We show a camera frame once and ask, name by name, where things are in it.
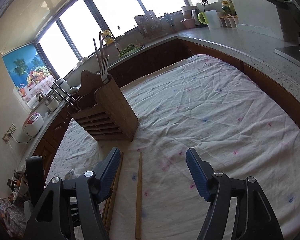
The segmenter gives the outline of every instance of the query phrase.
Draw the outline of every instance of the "green vegetables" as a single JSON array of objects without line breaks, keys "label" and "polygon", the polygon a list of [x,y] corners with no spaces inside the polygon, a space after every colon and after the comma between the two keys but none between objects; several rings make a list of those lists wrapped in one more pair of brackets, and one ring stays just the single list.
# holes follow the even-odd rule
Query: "green vegetables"
[{"label": "green vegetables", "polygon": [[126,47],[125,49],[123,49],[123,50],[121,50],[121,51],[119,52],[119,56],[122,56],[122,55],[128,53],[129,51],[131,51],[131,50],[133,50],[133,49],[135,49],[135,48],[136,48],[135,45],[130,44],[128,47]]}]

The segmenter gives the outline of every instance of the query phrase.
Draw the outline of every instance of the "speckled countertop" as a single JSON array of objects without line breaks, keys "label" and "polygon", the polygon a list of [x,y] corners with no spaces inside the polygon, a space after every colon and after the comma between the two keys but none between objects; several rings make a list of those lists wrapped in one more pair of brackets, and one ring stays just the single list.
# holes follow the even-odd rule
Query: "speckled countertop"
[{"label": "speckled countertop", "polygon": [[[219,28],[209,30],[208,28],[200,28],[170,34],[147,43],[144,48],[115,62],[108,69],[110,70],[146,50],[174,39],[191,41],[240,59],[281,84],[300,102],[300,67],[274,53],[274,48],[293,46],[295,43],[237,29]],[[65,104],[63,101],[53,115],[44,122],[44,126],[36,137],[31,140],[18,170],[24,170],[25,158],[32,156],[45,131]]]}]

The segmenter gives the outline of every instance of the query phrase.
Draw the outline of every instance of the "blue gripper pad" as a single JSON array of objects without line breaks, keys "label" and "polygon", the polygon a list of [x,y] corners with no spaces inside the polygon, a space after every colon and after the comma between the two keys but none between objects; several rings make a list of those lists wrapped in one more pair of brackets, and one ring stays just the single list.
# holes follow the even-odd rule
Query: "blue gripper pad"
[{"label": "blue gripper pad", "polygon": [[204,162],[201,160],[194,148],[190,148],[187,150],[186,163],[197,187],[199,195],[203,197],[205,201],[210,202],[211,193],[209,192],[208,181],[209,179],[212,179],[212,173],[214,172],[213,168],[208,162]]},{"label": "blue gripper pad", "polygon": [[101,189],[98,192],[98,198],[104,199],[108,194],[114,180],[121,160],[121,152],[113,147],[107,158],[97,164],[95,168],[96,179],[100,179]]}]

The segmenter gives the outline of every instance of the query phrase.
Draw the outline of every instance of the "rice cooker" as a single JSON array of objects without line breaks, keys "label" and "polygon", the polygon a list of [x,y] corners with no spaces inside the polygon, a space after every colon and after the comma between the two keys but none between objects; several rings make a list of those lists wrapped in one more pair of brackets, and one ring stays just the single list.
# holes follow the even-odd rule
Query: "rice cooker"
[{"label": "rice cooker", "polygon": [[26,133],[26,135],[32,138],[39,132],[42,126],[43,118],[41,114],[38,112],[34,112],[28,116],[28,118],[22,126],[22,130]]}]

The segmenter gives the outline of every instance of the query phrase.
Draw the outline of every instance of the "knife block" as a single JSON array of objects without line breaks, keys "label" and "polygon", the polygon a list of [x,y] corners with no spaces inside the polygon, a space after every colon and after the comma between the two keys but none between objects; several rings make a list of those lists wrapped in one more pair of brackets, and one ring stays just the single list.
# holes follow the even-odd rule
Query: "knife block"
[{"label": "knife block", "polygon": [[111,75],[108,79],[104,84],[100,75],[82,71],[77,100],[81,110],[68,106],[68,112],[97,141],[132,141],[138,118]]}]

